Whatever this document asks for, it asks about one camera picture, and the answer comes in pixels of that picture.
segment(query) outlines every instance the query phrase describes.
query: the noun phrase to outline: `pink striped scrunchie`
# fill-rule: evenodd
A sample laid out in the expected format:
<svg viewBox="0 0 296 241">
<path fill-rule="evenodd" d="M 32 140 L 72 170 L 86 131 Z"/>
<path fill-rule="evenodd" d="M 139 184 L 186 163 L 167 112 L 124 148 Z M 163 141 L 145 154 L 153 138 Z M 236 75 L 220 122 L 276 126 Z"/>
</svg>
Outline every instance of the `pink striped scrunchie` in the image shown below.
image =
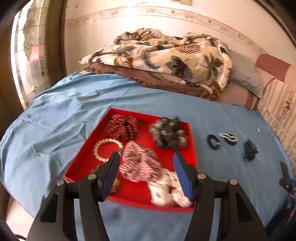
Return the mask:
<svg viewBox="0 0 296 241">
<path fill-rule="evenodd" d="M 134 141 L 126 144 L 121 158 L 123 163 L 119 170 L 132 182 L 154 182 L 161 176 L 161 164 L 155 152 Z"/>
</svg>

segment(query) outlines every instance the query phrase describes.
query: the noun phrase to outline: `black and white hair tie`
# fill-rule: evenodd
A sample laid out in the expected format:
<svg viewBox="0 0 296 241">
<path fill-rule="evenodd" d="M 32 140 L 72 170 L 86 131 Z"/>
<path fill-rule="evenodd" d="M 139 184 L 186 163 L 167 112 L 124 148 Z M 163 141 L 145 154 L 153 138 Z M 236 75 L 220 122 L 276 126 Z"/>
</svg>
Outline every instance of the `black and white hair tie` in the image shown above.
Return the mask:
<svg viewBox="0 0 296 241">
<path fill-rule="evenodd" d="M 212 144 L 212 139 L 214 139 L 216 141 L 216 145 L 214 146 Z M 212 135 L 212 134 L 209 134 L 207 136 L 207 142 L 209 143 L 209 146 L 213 149 L 213 150 L 217 150 L 219 148 L 219 146 L 221 145 L 221 142 L 220 140 L 215 136 L 215 135 Z"/>
<path fill-rule="evenodd" d="M 236 145 L 238 140 L 237 137 L 228 133 L 219 133 L 219 136 L 223 137 L 227 141 L 227 143 L 232 146 Z"/>
</svg>

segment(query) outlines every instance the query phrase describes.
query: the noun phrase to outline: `floral wall border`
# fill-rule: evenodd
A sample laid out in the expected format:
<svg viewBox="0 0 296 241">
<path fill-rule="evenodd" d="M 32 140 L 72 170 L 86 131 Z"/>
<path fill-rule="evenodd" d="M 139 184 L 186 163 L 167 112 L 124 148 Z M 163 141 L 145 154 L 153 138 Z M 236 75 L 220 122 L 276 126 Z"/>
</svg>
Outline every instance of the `floral wall border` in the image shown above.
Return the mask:
<svg viewBox="0 0 296 241">
<path fill-rule="evenodd" d="M 239 41 L 240 43 L 248 46 L 252 51 L 261 55 L 267 53 L 262 47 L 256 44 L 254 41 L 249 39 L 247 36 L 238 32 L 237 30 L 229 27 L 228 25 L 221 23 L 215 19 L 208 18 L 206 16 L 169 7 L 158 7 L 158 6 L 130 6 L 130 7 L 119 7 L 107 10 L 98 11 L 91 13 L 76 19 L 66 19 L 65 28 L 75 28 L 81 24 L 87 23 L 89 21 L 94 22 L 98 20 L 103 20 L 107 18 L 114 17 L 125 17 L 130 14 L 134 16 L 163 16 L 169 18 L 177 18 L 180 20 L 189 21 L 199 25 L 203 25 L 212 28 L 216 31 L 226 34 L 227 36 Z"/>
</svg>

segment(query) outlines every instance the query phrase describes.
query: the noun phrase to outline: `beige leaf-patterned blanket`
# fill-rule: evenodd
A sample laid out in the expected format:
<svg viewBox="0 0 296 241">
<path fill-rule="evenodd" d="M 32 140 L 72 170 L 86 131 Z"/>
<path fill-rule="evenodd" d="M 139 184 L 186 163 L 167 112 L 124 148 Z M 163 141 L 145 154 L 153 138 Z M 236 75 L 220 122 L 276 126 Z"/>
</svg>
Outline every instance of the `beige leaf-patterned blanket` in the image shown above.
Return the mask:
<svg viewBox="0 0 296 241">
<path fill-rule="evenodd" d="M 179 38 L 157 29 L 140 28 L 122 33 L 113 43 L 79 62 L 157 72 L 169 82 L 202 87 L 219 98 L 232 69 L 227 52 L 227 46 L 210 35 L 187 33 Z"/>
</svg>

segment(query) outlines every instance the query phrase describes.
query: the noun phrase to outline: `white scrunchie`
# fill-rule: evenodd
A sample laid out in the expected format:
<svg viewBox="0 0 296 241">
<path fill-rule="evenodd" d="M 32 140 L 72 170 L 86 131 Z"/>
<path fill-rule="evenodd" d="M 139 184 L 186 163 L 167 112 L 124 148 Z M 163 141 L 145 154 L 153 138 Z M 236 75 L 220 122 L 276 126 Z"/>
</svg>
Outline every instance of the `white scrunchie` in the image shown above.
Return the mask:
<svg viewBox="0 0 296 241">
<path fill-rule="evenodd" d="M 175 206 L 176 203 L 181 207 L 190 207 L 192 202 L 184 196 L 178 176 L 175 172 L 162 168 L 162 175 L 156 182 L 148 182 L 151 192 L 151 203 L 156 206 Z"/>
</svg>

